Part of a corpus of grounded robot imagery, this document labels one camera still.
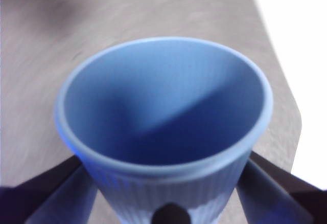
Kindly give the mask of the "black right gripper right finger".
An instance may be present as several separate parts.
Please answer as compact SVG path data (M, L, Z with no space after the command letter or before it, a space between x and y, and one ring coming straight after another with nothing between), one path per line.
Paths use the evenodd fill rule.
M326 191L256 152L236 189L248 223L326 223Z

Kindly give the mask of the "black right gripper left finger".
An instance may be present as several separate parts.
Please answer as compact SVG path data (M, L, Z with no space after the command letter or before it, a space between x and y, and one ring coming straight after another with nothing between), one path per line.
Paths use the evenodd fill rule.
M1 187L1 223L87 223L97 191L72 156L16 187Z

